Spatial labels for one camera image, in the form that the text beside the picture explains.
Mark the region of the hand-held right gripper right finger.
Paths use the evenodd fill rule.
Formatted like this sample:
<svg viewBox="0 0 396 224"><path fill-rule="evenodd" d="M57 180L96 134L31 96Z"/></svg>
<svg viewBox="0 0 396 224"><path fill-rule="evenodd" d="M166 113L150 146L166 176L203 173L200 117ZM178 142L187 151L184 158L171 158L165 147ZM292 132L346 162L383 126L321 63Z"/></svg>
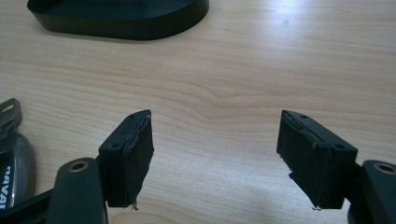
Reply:
<svg viewBox="0 0 396 224"><path fill-rule="evenodd" d="M307 115L281 112L276 152L315 207L339 209L358 150Z"/></svg>

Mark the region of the grey car key fob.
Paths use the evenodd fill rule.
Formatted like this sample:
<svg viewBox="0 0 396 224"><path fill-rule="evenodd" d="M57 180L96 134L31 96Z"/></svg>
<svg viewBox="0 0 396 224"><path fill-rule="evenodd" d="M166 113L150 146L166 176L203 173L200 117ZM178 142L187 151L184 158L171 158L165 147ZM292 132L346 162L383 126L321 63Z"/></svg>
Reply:
<svg viewBox="0 0 396 224"><path fill-rule="evenodd" d="M29 140L18 132L21 103L0 103L0 212L30 199L35 186L35 159Z"/></svg>

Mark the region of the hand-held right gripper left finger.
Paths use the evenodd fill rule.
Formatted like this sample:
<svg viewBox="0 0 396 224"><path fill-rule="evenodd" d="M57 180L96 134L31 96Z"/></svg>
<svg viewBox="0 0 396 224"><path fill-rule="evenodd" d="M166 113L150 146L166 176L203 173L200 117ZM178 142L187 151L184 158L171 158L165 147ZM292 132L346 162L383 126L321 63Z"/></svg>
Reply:
<svg viewBox="0 0 396 224"><path fill-rule="evenodd" d="M109 207L137 207L153 153L150 110L127 116L99 147L97 161Z"/></svg>

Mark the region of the black oval tray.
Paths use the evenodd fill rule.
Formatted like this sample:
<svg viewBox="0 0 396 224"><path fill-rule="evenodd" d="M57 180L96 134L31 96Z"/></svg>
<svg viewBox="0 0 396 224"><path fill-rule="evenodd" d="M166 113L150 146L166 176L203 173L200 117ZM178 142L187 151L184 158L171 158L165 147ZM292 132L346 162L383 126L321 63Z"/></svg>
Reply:
<svg viewBox="0 0 396 224"><path fill-rule="evenodd" d="M28 0L27 7L52 32L147 41L190 29L209 0Z"/></svg>

